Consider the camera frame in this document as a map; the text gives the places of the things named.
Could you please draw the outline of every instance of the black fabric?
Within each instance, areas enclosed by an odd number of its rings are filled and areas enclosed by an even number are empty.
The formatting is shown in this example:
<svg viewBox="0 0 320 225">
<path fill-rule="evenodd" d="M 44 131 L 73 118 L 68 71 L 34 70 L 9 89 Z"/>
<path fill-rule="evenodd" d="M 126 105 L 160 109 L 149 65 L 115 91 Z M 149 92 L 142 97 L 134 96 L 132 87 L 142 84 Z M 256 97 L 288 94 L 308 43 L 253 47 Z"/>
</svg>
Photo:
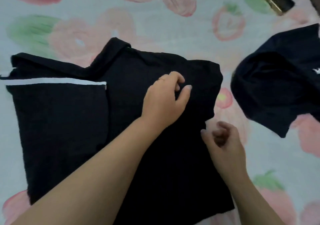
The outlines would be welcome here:
<svg viewBox="0 0 320 225">
<path fill-rule="evenodd" d="M 195 224 L 234 209 L 200 136 L 214 116 L 219 65 L 141 52 L 117 38 L 87 68 L 25 53 L 13 56 L 12 65 L 16 69 L 6 79 L 107 82 L 107 90 L 104 85 L 7 86 L 18 116 L 31 203 L 140 117 L 144 95 L 158 77 L 178 71 L 193 86 L 190 101 L 142 157 L 114 224 Z"/>
<path fill-rule="evenodd" d="M 320 40 L 314 24 L 272 36 L 235 70 L 231 90 L 247 118 L 284 138 L 300 114 L 320 121 Z"/>
</svg>

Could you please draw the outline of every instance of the bedsheet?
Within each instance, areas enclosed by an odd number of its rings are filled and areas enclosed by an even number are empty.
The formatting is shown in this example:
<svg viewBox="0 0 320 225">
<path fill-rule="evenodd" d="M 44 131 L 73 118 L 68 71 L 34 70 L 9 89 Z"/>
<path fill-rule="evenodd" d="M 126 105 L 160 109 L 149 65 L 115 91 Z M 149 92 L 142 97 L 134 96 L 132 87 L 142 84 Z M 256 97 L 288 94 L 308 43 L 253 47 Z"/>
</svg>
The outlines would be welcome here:
<svg viewBox="0 0 320 225">
<path fill-rule="evenodd" d="M 217 120 L 237 126 L 250 178 L 263 197 L 287 225 L 315 225 L 320 123 L 298 116 L 281 139 L 246 119 L 230 91 L 232 71 L 270 36 L 320 22 L 309 0 L 294 1 L 279 17 L 264 0 L 0 0 L 0 72 L 10 72 L 10 56 L 18 52 L 86 67 L 111 37 L 143 51 L 219 63 L 224 80 L 207 128 Z M 26 187 L 14 105 L 0 83 L 0 224 L 28 209 Z M 199 224 L 240 222 L 234 210 Z"/>
</svg>

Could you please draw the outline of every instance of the white trim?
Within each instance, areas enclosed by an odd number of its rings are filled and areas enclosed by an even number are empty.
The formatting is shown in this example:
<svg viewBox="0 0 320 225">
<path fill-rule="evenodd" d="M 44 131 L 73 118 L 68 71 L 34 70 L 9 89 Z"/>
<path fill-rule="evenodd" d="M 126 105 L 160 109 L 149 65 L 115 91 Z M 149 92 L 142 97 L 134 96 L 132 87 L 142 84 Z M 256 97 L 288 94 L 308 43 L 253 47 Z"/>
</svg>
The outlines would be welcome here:
<svg viewBox="0 0 320 225">
<path fill-rule="evenodd" d="M 2 80 L 5 85 L 31 85 L 40 83 L 70 83 L 77 85 L 106 85 L 106 82 L 93 82 L 87 80 L 80 80 L 74 78 L 54 78 L 54 77 L 41 77 L 31 79 L 15 79 L 15 80 Z"/>
</svg>

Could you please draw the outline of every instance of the forearm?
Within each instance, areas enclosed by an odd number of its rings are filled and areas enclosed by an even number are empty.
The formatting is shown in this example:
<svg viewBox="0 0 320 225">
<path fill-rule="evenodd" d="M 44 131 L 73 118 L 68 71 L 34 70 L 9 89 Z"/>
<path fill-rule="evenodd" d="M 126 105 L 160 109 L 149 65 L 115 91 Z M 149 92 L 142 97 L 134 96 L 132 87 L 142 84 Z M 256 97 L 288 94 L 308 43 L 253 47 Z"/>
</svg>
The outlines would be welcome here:
<svg viewBox="0 0 320 225">
<path fill-rule="evenodd" d="M 143 154 L 160 133 L 137 119 L 14 225 L 112 224 Z"/>
<path fill-rule="evenodd" d="M 285 225 L 249 177 L 228 187 L 237 204 L 242 225 Z"/>
</svg>

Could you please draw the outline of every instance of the hand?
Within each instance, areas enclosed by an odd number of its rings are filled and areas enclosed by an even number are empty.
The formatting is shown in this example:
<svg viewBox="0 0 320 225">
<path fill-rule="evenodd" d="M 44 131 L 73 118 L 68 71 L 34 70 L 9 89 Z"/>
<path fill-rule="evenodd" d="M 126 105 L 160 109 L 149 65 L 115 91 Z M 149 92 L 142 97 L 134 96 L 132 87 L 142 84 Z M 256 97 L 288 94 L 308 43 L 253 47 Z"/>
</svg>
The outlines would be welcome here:
<svg viewBox="0 0 320 225">
<path fill-rule="evenodd" d="M 175 71 L 155 81 L 144 97 L 141 118 L 160 131 L 173 124 L 185 110 L 190 98 L 191 85 L 185 86 L 178 99 L 175 98 L 174 92 L 180 90 L 178 83 L 184 82 L 184 77 Z"/>
<path fill-rule="evenodd" d="M 248 179 L 245 151 L 240 141 L 238 129 L 226 122 L 217 123 L 219 130 L 201 130 L 211 159 L 228 187 Z"/>
</svg>

